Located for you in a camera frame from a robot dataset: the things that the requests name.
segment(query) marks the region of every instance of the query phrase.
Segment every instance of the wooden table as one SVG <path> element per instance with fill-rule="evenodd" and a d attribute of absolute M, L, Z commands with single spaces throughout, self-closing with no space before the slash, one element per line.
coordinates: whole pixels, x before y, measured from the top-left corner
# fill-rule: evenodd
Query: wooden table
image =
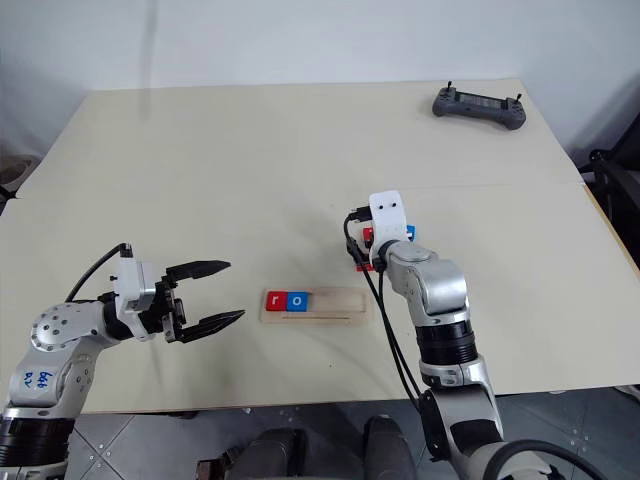
<path fill-rule="evenodd" d="M 524 94 L 516 131 L 436 118 L 442 82 L 98 91 L 0 217 L 0 395 L 33 319 L 114 244 L 165 266 L 224 259 L 185 281 L 191 321 L 245 308 L 192 344 L 105 351 L 85 411 L 402 398 L 379 317 L 360 326 L 264 325 L 263 289 L 364 286 L 341 222 L 398 189 L 418 241 L 466 274 L 497 393 L 638 383 L 640 281 L 569 158 Z M 110 289 L 113 264 L 81 291 Z M 404 300 L 391 320 L 417 375 Z"/>

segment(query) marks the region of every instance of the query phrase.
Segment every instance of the black cable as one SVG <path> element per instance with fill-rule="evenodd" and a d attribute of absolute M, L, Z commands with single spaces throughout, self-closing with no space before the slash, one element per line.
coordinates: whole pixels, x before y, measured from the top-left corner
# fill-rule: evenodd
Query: black cable
<path fill-rule="evenodd" d="M 386 311 L 384 309 L 384 304 L 380 300 L 380 296 L 378 295 L 378 292 L 376 291 L 376 287 L 374 286 L 373 281 L 371 280 L 371 276 L 369 275 L 369 272 L 367 271 L 366 265 L 364 264 L 364 261 L 362 260 L 362 255 L 360 254 L 360 249 L 358 248 L 357 242 L 355 241 L 354 238 L 352 238 L 349 235 L 348 224 L 349 224 L 349 222 L 351 220 L 355 220 L 353 214 L 348 215 L 344 219 L 344 223 L 342 225 L 342 228 L 343 228 L 343 231 L 344 231 L 344 236 L 345 236 L 346 241 L 347 241 L 347 251 L 353 257 L 353 259 L 355 260 L 357 265 L 362 269 L 362 273 L 364 274 L 364 278 L 367 281 L 367 284 L 369 285 L 369 288 L 371 289 L 371 293 L 373 294 L 373 297 L 375 298 L 376 303 L 378 304 L 378 308 L 380 309 L 380 313 L 382 315 L 382 322 L 383 322 L 384 327 L 385 327 L 385 332 L 387 333 L 387 340 L 389 341 L 389 347 L 391 348 L 391 354 L 393 356 L 393 361 L 396 364 L 396 369 L 398 370 L 398 374 L 400 375 L 400 381 L 402 382 L 402 386 L 404 387 L 404 390 L 407 393 L 407 396 L 409 397 L 409 401 L 411 402 L 413 407 L 416 409 L 416 411 L 418 413 L 420 413 L 420 407 L 418 406 L 417 400 L 414 398 L 413 394 L 411 393 L 411 389 L 409 388 L 409 385 L 407 384 L 407 381 L 405 379 L 404 373 L 402 371 L 402 366 L 401 366 L 401 363 L 400 363 L 402 361 L 402 363 L 404 365 L 406 365 L 407 362 L 404 359 L 404 355 L 402 355 L 402 352 L 400 351 L 400 349 L 398 348 L 398 350 L 396 350 L 396 348 L 394 347 L 394 345 L 396 345 L 396 346 L 398 345 L 398 342 L 395 339 L 395 335 L 393 334 L 393 330 L 391 329 L 391 323 L 389 322 L 389 317 L 387 316 Z M 413 377 L 412 377 L 411 373 L 410 372 L 408 372 L 408 373 L 409 373 L 409 377 L 411 378 L 411 383 L 415 384 L 415 380 L 413 380 Z"/>
<path fill-rule="evenodd" d="M 498 475 L 500 475 L 500 470 L 502 470 L 504 464 L 507 463 L 511 457 L 521 452 L 549 453 L 554 457 L 572 463 L 594 480 L 606 480 L 605 476 L 584 458 L 558 445 L 543 442 L 542 440 L 517 440 L 507 443 L 493 454 L 493 457 L 491 457 L 491 460 L 487 463 L 487 468 L 484 471 L 482 480 L 499 480 Z"/>
<path fill-rule="evenodd" d="M 75 284 L 75 286 L 71 289 L 71 292 L 69 292 L 69 295 L 67 295 L 67 298 L 65 298 L 65 302 L 73 302 L 73 298 L 76 296 L 76 294 L 78 293 L 78 291 L 80 290 L 80 288 L 82 288 L 82 285 L 84 285 L 84 282 L 87 281 L 87 279 L 93 275 L 93 273 L 102 266 L 102 264 L 104 264 L 107 260 L 109 260 L 111 257 L 113 257 L 116 253 L 119 252 L 124 252 L 124 251 L 129 251 L 131 247 L 129 247 L 128 244 L 126 243 L 121 243 L 119 245 L 116 245 L 115 247 L 113 247 L 111 250 L 109 250 L 107 253 L 105 253 L 102 257 L 100 257 L 100 259 L 94 263 L 93 265 L 91 265 L 91 267 L 89 268 L 89 270 L 87 270 L 86 272 L 84 272 L 84 275 L 82 275 L 82 277 L 80 277 L 80 280 L 78 280 L 78 282 Z"/>
<path fill-rule="evenodd" d="M 383 285 L 384 285 L 384 273 L 379 272 L 378 273 L 378 296 L 380 297 L 380 303 L 382 305 L 381 313 L 383 315 L 383 318 L 388 319 L 389 317 L 387 315 L 387 308 L 384 305 Z M 407 365 L 407 361 L 404 358 L 404 355 L 402 355 L 402 350 L 400 350 L 400 345 L 398 344 L 398 340 L 396 339 L 396 336 L 393 332 L 393 328 L 391 327 L 391 322 L 388 323 L 388 327 L 389 328 L 387 330 L 387 339 L 393 345 L 392 348 L 394 348 L 400 354 L 399 356 L 400 356 L 400 362 L 402 362 L 402 368 L 404 369 L 407 376 L 409 377 L 409 381 L 411 382 L 411 386 L 413 386 L 413 389 L 415 390 L 416 395 L 419 397 L 422 392 L 420 391 L 420 388 L 418 387 L 418 384 L 416 383 L 415 378 L 413 378 L 413 375 L 411 374 L 411 370 L 409 370 L 409 367 Z"/>

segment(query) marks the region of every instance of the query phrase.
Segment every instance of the black game controller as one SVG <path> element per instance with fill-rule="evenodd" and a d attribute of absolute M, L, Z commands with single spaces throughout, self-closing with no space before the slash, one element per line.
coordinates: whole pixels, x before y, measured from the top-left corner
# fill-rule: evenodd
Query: black game controller
<path fill-rule="evenodd" d="M 503 124 L 509 130 L 516 130 L 527 119 L 520 103 L 518 94 L 516 98 L 484 97 L 473 93 L 458 92 L 451 87 L 451 82 L 440 90 L 433 102 L 433 114 L 441 117 L 446 114 L 465 115 L 474 118 L 486 118 Z"/>

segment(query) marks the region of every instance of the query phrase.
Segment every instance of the blue block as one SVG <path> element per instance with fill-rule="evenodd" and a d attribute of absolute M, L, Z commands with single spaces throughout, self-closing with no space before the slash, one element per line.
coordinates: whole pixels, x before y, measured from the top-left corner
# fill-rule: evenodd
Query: blue block
<path fill-rule="evenodd" d="M 407 225 L 407 234 L 409 235 L 409 241 L 413 242 L 416 239 L 416 226 Z"/>
<path fill-rule="evenodd" d="M 306 312 L 308 304 L 308 292 L 289 292 L 287 294 L 287 312 Z"/>

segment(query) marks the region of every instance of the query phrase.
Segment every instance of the white wall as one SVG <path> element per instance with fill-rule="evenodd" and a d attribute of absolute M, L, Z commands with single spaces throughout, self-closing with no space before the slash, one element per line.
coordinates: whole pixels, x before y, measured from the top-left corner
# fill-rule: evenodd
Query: white wall
<path fill-rule="evenodd" d="M 42 155 L 91 89 L 517 76 L 581 162 L 639 45 L 636 0 L 0 0 L 0 133 Z"/>

